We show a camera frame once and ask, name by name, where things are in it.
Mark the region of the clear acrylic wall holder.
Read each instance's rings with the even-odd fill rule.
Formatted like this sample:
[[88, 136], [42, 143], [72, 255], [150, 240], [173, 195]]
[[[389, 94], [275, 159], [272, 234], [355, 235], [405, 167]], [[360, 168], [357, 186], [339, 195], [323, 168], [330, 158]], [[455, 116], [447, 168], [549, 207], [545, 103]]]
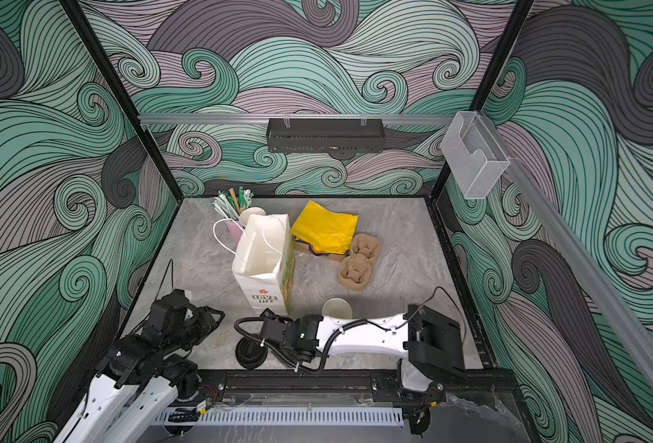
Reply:
[[476, 111], [457, 112], [440, 147], [464, 199], [486, 199], [510, 164], [494, 122]]

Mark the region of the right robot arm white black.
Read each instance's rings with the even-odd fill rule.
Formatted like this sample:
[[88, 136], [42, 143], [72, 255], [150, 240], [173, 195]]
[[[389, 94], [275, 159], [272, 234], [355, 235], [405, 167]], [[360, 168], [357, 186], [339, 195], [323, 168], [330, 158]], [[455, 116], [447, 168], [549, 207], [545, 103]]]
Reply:
[[400, 386], [424, 392], [433, 383], [464, 380], [466, 365], [457, 321], [410, 305], [405, 313], [379, 319], [307, 315], [292, 320], [265, 313], [257, 343], [299, 372], [316, 373], [326, 358], [383, 354], [398, 358]]

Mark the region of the stack of black cup lids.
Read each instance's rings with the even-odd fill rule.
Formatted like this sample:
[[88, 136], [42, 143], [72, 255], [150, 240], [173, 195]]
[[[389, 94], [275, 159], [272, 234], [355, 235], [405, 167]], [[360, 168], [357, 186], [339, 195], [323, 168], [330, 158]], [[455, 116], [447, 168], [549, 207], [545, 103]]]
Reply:
[[261, 367], [265, 363], [267, 356], [267, 348], [246, 337], [241, 338], [235, 348], [235, 358], [238, 364], [247, 370]]

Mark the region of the black wall tray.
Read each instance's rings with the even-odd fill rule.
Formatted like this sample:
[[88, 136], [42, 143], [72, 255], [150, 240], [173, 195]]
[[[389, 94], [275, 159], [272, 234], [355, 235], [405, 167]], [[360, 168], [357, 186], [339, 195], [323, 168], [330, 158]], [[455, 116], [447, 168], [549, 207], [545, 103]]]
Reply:
[[385, 146], [380, 119], [273, 118], [267, 124], [267, 146], [277, 153], [379, 152]]

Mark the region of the stack of green paper cups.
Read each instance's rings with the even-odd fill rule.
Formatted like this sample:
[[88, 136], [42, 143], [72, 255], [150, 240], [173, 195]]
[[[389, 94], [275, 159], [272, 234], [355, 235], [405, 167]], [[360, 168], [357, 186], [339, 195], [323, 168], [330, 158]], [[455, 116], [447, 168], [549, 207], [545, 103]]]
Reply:
[[259, 207], [251, 207], [243, 210], [239, 216], [239, 222], [242, 227], [246, 227], [252, 216], [266, 216], [267, 213], [264, 209]]

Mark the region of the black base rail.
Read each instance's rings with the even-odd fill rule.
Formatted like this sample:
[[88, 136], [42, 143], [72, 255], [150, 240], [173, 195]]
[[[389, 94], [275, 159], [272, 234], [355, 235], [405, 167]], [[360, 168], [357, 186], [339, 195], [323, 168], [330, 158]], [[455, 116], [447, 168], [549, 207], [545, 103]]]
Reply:
[[424, 392], [406, 389], [395, 369], [329, 369], [318, 375], [278, 370], [198, 371], [204, 384], [219, 400], [238, 394], [351, 394], [375, 402], [439, 402], [446, 393], [461, 391], [515, 391], [518, 382], [503, 369], [468, 370], [464, 378], [446, 376], [432, 382]]

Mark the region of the yellow napkin stack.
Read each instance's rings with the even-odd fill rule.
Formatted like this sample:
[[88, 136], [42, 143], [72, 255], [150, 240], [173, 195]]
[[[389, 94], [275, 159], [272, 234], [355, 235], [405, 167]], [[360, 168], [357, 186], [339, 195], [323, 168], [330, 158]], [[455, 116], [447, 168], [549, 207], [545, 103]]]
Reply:
[[330, 212], [310, 200], [291, 228], [291, 234], [316, 253], [344, 255], [350, 250], [358, 221], [357, 215]]

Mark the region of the green paper coffee cup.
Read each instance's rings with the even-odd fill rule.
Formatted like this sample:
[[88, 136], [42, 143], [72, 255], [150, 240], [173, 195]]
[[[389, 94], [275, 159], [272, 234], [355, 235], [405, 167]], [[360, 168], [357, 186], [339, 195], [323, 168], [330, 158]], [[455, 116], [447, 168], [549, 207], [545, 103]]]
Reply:
[[349, 302], [342, 298], [331, 298], [327, 300], [321, 311], [324, 317], [335, 319], [352, 319], [353, 310]]

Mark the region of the brown pulp cup carrier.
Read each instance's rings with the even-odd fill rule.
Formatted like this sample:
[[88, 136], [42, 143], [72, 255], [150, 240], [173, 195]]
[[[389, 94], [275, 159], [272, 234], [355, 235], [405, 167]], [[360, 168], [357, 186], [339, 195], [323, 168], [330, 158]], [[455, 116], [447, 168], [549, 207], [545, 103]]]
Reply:
[[337, 271], [341, 286], [352, 292], [363, 291], [374, 274], [375, 264], [382, 249], [381, 242], [368, 234], [356, 234], [348, 255], [343, 258]]

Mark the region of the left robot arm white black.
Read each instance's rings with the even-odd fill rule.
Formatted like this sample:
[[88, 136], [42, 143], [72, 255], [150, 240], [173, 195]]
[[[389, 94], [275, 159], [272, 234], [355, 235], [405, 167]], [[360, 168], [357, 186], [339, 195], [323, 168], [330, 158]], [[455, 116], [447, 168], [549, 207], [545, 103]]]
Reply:
[[196, 306], [180, 289], [151, 305], [136, 332], [116, 341], [57, 442], [136, 442], [176, 400], [199, 394], [198, 365], [189, 354], [226, 314]]

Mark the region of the pink holder with straws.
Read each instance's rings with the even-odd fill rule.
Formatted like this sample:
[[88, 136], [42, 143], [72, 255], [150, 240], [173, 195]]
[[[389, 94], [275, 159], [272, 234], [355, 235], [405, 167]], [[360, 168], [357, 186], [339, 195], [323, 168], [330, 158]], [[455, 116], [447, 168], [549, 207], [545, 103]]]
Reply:
[[234, 245], [238, 245], [243, 235], [241, 216], [252, 207], [254, 193], [249, 188], [240, 186], [228, 191], [219, 191], [211, 202], [212, 208], [219, 214]]

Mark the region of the white paper gift bag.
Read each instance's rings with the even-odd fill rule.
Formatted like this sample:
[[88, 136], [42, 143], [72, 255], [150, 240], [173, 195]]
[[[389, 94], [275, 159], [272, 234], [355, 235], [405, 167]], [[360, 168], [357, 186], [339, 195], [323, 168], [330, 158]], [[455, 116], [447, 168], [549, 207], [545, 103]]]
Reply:
[[289, 216], [251, 216], [234, 255], [233, 276], [254, 312], [288, 315], [295, 268]]

